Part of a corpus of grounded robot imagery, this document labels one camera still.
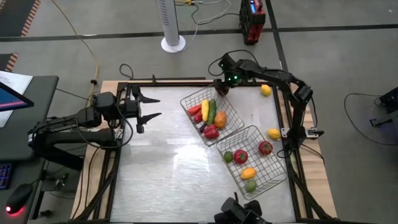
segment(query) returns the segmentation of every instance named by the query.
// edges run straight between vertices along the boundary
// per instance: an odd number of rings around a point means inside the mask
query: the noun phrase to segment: wire basket
[[[262,141],[265,141],[265,139],[258,128],[248,126],[216,145],[222,157],[226,151],[234,153],[238,149],[243,149],[248,153],[248,160],[244,164],[236,164],[235,162],[226,164],[246,200],[252,200],[287,178],[285,169],[273,152],[266,156],[259,152],[259,144]],[[245,185],[252,179],[242,180],[241,178],[242,170],[248,167],[257,171],[253,178],[257,183],[257,188],[251,193],[246,192]]]
[[[204,121],[196,124],[193,121],[193,116],[190,116],[188,113],[188,109],[192,106],[200,105],[203,100],[215,100],[217,106],[217,113],[219,111],[225,111],[227,119],[226,126],[223,129],[219,129],[219,136],[216,139],[207,139],[204,135],[199,131],[200,127],[205,123]],[[197,91],[181,100],[181,106],[185,110],[188,115],[190,121],[192,122],[195,129],[198,131],[198,134],[202,138],[203,142],[207,146],[212,146],[216,144],[218,141],[224,139],[225,137],[233,134],[237,130],[244,127],[243,120],[239,117],[236,110],[232,107],[231,103],[225,96],[221,96],[217,93],[213,85],[210,85],[204,89]]]

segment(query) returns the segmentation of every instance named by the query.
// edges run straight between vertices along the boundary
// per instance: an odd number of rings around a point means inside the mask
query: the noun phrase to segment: red device
[[[239,26],[242,30],[244,44],[257,43],[265,23],[266,11],[261,0],[242,0]]]

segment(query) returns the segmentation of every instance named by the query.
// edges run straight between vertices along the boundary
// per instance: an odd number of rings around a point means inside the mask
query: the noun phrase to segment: computer monitor
[[[16,110],[34,106],[30,99],[0,82],[0,111]]]

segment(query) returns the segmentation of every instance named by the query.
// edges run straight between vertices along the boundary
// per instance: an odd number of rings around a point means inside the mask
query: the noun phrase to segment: keyboard
[[[6,190],[10,187],[13,164],[0,162],[0,190]]]

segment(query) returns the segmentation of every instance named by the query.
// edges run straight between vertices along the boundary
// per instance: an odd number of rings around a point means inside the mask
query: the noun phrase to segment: green lime
[[[225,162],[229,163],[232,162],[232,160],[234,159],[234,154],[232,154],[232,152],[225,152],[224,153],[224,160]]]
[[[244,188],[246,189],[246,192],[251,193],[253,192],[257,187],[257,183],[255,180],[249,180],[246,184],[246,186],[244,186]]]

